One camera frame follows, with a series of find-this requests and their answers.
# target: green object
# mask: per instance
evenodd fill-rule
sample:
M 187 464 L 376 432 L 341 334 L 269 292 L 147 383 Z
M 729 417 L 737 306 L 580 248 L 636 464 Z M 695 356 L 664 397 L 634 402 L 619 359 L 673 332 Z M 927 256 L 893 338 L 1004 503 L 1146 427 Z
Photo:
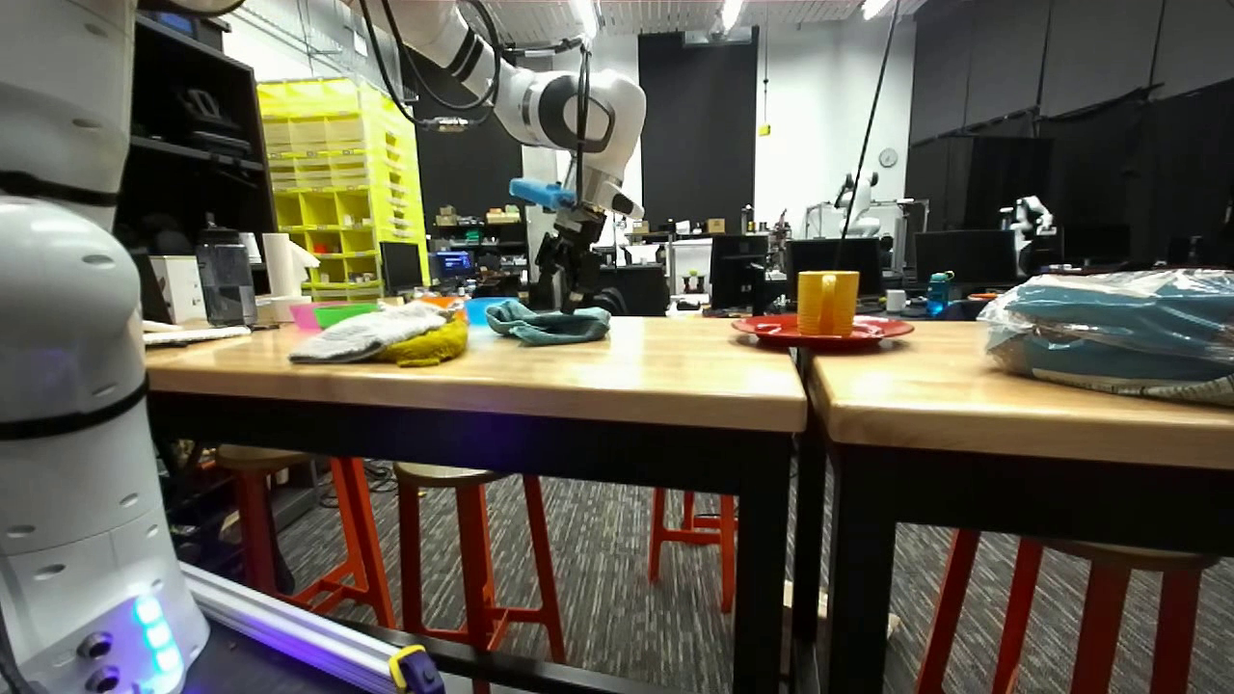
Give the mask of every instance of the green object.
M 564 311 L 531 311 L 522 300 L 490 306 L 490 327 L 504 338 L 522 338 L 524 347 L 556 347 L 556 342 L 596 342 L 610 334 L 606 309 Z
M 359 306 L 318 306 L 318 327 L 332 327 L 332 323 L 344 323 L 352 315 L 368 315 L 368 311 L 380 311 L 376 300 L 359 300 Z

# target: wooden table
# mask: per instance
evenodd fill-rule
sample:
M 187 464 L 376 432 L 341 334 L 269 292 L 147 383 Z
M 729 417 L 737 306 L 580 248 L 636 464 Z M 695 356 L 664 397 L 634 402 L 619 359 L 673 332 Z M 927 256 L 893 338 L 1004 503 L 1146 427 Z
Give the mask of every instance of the wooden table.
M 1004 374 L 981 323 L 918 323 L 809 383 L 837 480 L 837 694 L 884 686 L 900 521 L 1234 554 L 1234 411 Z
M 152 352 L 156 432 L 741 494 L 735 689 L 774 689 L 790 435 L 805 427 L 782 356 L 735 342 L 722 321 L 615 321 L 580 347 L 474 327 L 458 363 L 429 370 L 295 366 L 296 338 Z

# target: orange cup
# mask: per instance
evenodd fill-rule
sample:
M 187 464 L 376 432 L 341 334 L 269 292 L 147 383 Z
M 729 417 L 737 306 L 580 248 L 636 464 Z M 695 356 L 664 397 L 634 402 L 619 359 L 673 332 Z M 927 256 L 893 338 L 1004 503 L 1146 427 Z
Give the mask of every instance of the orange cup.
M 857 315 L 857 270 L 803 270 L 799 274 L 799 332 L 840 338 Z

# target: yellow bin rack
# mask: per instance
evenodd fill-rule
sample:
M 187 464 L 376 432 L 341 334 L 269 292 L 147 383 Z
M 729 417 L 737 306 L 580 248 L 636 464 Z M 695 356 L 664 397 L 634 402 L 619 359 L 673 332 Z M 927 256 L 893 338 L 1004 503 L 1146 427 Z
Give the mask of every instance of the yellow bin rack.
M 368 81 L 264 81 L 264 136 L 273 219 L 319 265 L 310 298 L 371 300 L 384 292 L 380 242 L 416 242 L 429 284 L 416 133 Z

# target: gray carpet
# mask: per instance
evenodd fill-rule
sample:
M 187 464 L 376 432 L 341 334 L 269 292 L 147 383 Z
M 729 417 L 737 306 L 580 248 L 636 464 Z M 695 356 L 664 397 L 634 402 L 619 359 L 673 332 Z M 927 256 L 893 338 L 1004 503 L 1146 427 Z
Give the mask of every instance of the gray carpet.
M 646 577 L 652 489 L 585 485 L 543 480 L 547 532 L 556 550 L 556 577 L 569 627 L 569 665 L 655 684 L 668 689 L 729 689 L 729 636 L 735 620 L 719 609 L 719 550 L 668 549 L 664 584 Z M 426 605 L 431 626 L 465 620 L 458 542 L 452 494 L 426 494 Z M 376 473 L 376 513 L 386 549 L 389 590 L 396 595 L 396 508 L 389 480 Z M 529 550 L 529 526 L 519 480 L 490 485 L 490 527 L 499 550 L 499 595 L 504 602 L 537 602 L 537 573 Z M 314 577 L 336 564 L 341 526 L 327 503 L 282 537 L 296 577 Z M 886 689 L 915 689 L 921 665 L 934 595 L 948 554 L 944 527 L 900 527 L 897 550 L 897 614 L 900 636 L 886 652 Z M 967 587 L 966 620 L 948 667 L 948 689 L 989 689 L 998 620 L 1012 584 L 1016 540 L 985 537 L 981 564 Z M 1234 689 L 1234 569 L 1219 564 L 1204 577 L 1201 634 L 1193 659 L 1193 689 Z M 1075 657 L 1075 620 L 1083 598 L 1083 564 L 1051 554 L 1034 602 L 1034 626 L 1024 665 L 1024 689 L 1069 689 Z M 1159 577 L 1136 577 L 1116 689 L 1150 689 L 1159 626 Z M 547 657 L 542 627 L 512 627 L 504 652 Z

